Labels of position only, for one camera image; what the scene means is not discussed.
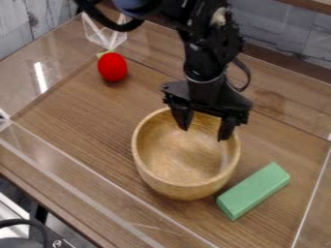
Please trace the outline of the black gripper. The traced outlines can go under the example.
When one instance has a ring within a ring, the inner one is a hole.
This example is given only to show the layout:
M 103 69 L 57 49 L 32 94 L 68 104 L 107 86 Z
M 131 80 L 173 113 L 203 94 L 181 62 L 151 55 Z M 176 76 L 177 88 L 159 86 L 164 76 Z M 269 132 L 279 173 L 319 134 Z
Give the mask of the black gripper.
M 229 86 L 224 76 L 211 81 L 187 78 L 165 82 L 160 90 L 177 126 L 184 131 L 188 130 L 196 111 L 223 118 L 217 141 L 228 140 L 235 126 L 248 123 L 252 102 Z

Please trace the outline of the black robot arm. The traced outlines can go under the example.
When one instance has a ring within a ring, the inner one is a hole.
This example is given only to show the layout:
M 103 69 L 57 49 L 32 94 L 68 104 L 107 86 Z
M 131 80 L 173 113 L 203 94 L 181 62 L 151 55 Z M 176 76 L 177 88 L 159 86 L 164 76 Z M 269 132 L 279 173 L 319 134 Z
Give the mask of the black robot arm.
M 104 27 L 117 32 L 139 28 L 152 17 L 171 24 L 185 51 L 185 79 L 161 85 L 164 103 L 177 126 L 187 130 L 197 112 L 221 119 L 217 139 L 228 140 L 236 126 L 248 122 L 252 102 L 245 90 L 228 78 L 228 65 L 243 72 L 248 67 L 237 59 L 244 47 L 228 0 L 112 0 L 117 11 L 131 20 L 111 20 L 91 0 L 73 0 L 79 8 Z

